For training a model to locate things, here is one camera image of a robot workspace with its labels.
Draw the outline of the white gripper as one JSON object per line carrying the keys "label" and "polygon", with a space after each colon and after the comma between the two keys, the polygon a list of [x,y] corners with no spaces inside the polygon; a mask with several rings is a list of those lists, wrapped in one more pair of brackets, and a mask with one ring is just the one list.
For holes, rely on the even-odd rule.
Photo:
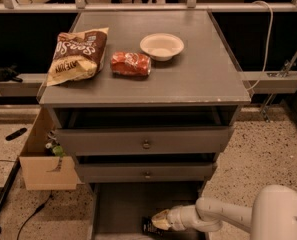
{"label": "white gripper", "polygon": [[155,214],[151,221],[153,225],[161,230],[168,230],[171,228],[174,231],[184,231],[186,227],[181,220],[181,206],[176,206],[169,209],[165,209]]}

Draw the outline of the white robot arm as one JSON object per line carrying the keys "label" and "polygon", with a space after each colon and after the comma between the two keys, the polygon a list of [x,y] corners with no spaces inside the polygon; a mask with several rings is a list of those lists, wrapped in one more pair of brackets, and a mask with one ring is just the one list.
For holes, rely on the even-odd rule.
{"label": "white robot arm", "polygon": [[250,234],[250,240],[297,240],[297,192],[269,185],[256,196],[251,208],[200,197],[194,205],[166,209],[151,219],[162,230],[215,232],[222,222]]}

